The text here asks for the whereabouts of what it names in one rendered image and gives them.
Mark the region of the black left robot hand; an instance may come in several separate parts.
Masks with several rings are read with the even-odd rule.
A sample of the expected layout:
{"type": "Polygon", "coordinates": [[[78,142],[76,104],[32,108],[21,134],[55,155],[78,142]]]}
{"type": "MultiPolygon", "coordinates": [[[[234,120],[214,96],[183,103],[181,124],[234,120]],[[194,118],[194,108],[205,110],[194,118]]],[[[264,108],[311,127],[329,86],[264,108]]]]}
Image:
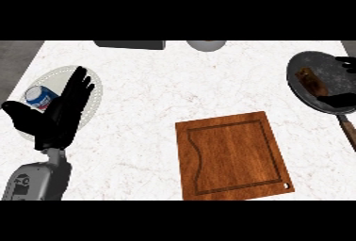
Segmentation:
{"type": "Polygon", "coordinates": [[[86,69],[78,67],[66,81],[60,96],[51,101],[42,113],[16,101],[1,103],[14,129],[35,137],[36,151],[48,148],[63,150],[72,143],[82,109],[94,89],[85,73],[86,69]]]}

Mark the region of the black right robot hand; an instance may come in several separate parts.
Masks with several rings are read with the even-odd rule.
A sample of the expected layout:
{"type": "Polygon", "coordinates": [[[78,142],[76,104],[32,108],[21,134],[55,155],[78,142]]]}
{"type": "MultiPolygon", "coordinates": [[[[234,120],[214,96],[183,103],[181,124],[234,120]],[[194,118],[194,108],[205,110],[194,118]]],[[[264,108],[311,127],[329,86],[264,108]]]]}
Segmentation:
{"type": "MultiPolygon", "coordinates": [[[[342,62],[345,71],[356,74],[356,57],[336,56],[335,60],[342,62]]],[[[348,92],[332,96],[320,96],[317,100],[335,108],[356,106],[356,93],[348,92]]]]}

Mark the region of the brown sweet potato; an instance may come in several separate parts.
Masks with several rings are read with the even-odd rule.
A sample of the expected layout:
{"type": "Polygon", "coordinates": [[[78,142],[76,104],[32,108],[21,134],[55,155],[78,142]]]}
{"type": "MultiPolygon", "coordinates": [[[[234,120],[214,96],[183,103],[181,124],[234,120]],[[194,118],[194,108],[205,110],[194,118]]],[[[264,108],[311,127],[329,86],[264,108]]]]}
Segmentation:
{"type": "Polygon", "coordinates": [[[314,75],[310,68],[301,67],[295,73],[295,76],[299,84],[314,97],[327,95],[326,85],[320,81],[318,77],[314,75]]]}

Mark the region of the dark grey frying pan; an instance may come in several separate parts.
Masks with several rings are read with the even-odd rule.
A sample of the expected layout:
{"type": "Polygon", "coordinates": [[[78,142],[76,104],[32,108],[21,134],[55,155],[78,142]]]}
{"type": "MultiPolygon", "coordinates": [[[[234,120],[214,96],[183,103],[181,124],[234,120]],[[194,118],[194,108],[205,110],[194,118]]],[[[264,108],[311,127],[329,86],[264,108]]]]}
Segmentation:
{"type": "Polygon", "coordinates": [[[342,93],[356,93],[356,74],[342,68],[342,62],[323,52],[304,51],[295,54],[286,67],[286,81],[293,95],[302,103],[321,113],[335,115],[344,131],[348,143],[356,151],[356,127],[348,121],[345,114],[356,113],[356,106],[335,108],[317,100],[296,80],[295,73],[301,67],[311,69],[314,75],[327,88],[327,96],[342,93]]]}

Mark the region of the brown wooden cutting board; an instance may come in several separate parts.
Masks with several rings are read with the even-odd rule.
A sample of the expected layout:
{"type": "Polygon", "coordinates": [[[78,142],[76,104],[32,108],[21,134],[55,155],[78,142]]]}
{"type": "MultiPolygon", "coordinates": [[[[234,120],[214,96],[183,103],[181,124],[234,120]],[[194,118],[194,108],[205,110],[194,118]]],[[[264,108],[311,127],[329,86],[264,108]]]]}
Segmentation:
{"type": "Polygon", "coordinates": [[[175,124],[181,197],[248,200],[293,185],[262,111],[175,124]]]}

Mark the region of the blue and white can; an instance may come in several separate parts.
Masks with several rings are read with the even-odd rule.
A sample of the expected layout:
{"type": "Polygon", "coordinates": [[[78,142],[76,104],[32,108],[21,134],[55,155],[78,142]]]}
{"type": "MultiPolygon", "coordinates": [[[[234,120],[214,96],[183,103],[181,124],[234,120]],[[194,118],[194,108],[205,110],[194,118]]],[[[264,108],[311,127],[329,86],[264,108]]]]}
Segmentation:
{"type": "Polygon", "coordinates": [[[44,86],[32,86],[24,91],[26,104],[41,111],[45,110],[57,97],[57,94],[44,86]]]}

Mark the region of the white oval plate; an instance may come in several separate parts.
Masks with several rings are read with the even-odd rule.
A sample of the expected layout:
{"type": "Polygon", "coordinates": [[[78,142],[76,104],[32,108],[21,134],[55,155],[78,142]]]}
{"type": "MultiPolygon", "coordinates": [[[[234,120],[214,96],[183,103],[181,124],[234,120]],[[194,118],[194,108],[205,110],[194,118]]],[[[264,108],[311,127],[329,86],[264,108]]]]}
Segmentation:
{"type": "MultiPolygon", "coordinates": [[[[61,66],[53,69],[36,78],[36,80],[27,85],[27,87],[24,87],[24,89],[29,89],[32,86],[44,86],[57,95],[60,95],[67,79],[75,70],[76,70],[75,65],[61,66]]],[[[97,74],[88,68],[85,68],[85,75],[89,77],[89,83],[94,85],[94,89],[89,92],[86,104],[82,109],[78,129],[82,129],[84,126],[88,124],[95,114],[95,111],[101,102],[101,96],[103,96],[103,85],[97,74]]]]}

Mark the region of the dark grey flat appliance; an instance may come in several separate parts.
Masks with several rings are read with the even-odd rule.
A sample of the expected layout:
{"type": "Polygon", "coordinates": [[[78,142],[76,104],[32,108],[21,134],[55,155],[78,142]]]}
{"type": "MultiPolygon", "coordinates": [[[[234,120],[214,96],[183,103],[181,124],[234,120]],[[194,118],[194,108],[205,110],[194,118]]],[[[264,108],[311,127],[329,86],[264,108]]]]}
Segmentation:
{"type": "Polygon", "coordinates": [[[165,48],[163,40],[95,40],[98,47],[162,50],[165,48]]]}

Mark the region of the grey round bowl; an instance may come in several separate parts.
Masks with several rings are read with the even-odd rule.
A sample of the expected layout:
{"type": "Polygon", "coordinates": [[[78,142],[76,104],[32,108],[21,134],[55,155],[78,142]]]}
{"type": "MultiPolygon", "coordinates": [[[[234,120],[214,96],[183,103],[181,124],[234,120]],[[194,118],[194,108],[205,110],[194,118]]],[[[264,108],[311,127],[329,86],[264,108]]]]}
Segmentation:
{"type": "Polygon", "coordinates": [[[214,52],[225,45],[224,40],[188,40],[188,46],[200,52],[214,52]]]}

